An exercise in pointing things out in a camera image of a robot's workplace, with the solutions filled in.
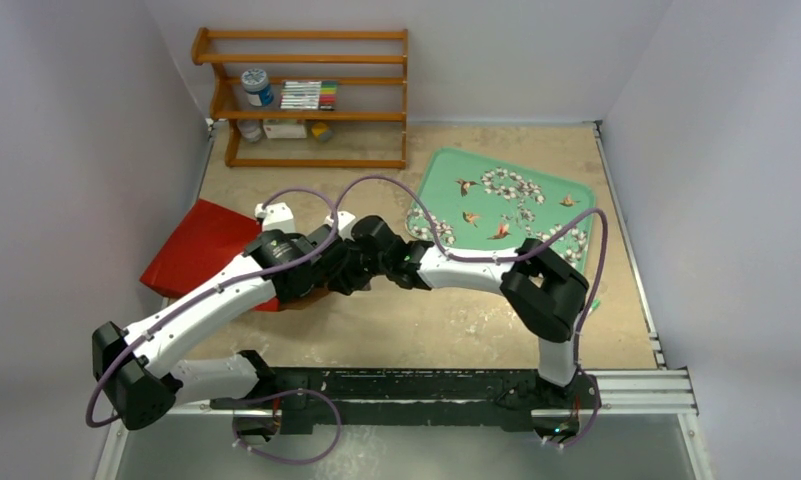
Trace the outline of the green floral tray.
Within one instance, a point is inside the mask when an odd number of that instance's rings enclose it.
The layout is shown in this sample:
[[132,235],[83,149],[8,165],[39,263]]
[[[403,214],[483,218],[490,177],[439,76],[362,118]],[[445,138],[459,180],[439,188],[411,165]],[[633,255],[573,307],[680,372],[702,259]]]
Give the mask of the green floral tray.
[[526,238],[546,241],[577,214],[596,205],[593,190],[577,182],[455,148],[431,157],[405,226],[414,238],[437,233],[448,248],[499,250]]

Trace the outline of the red paper bag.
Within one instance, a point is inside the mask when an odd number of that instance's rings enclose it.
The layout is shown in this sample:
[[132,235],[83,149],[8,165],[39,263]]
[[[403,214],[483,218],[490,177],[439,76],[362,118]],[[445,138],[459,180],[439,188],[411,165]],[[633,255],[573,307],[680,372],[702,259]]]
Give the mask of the red paper bag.
[[253,219],[200,199],[140,276],[155,293],[179,299],[219,273],[261,232]]

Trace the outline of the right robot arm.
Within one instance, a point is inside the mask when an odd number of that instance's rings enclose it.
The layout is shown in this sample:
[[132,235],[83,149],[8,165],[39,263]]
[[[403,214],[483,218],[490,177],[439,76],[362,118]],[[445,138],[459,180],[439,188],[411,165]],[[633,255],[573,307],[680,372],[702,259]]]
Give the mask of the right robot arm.
[[431,241],[403,240],[377,215],[358,219],[343,211],[339,220],[339,234],[350,247],[345,265],[350,284],[343,292],[361,290],[372,278],[383,276],[406,290],[459,288],[500,295],[538,339],[540,399],[560,407],[575,396],[576,326],[589,284],[556,252],[545,249],[507,262],[507,257],[527,254],[541,244],[527,239],[513,250],[458,249],[444,254]]

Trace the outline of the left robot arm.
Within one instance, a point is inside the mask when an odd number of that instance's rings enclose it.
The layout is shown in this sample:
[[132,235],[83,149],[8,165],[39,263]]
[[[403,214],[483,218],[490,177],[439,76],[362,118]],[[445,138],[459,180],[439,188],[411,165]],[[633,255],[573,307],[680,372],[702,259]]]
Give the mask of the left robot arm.
[[350,295],[369,286],[375,270],[350,237],[323,225],[311,235],[262,232],[219,273],[160,312],[120,327],[106,322],[92,334],[96,387],[86,422],[121,422],[140,430],[172,407],[226,399],[248,408],[268,405],[274,371],[254,350],[228,358],[188,361],[202,340],[252,307],[291,304],[320,291]]

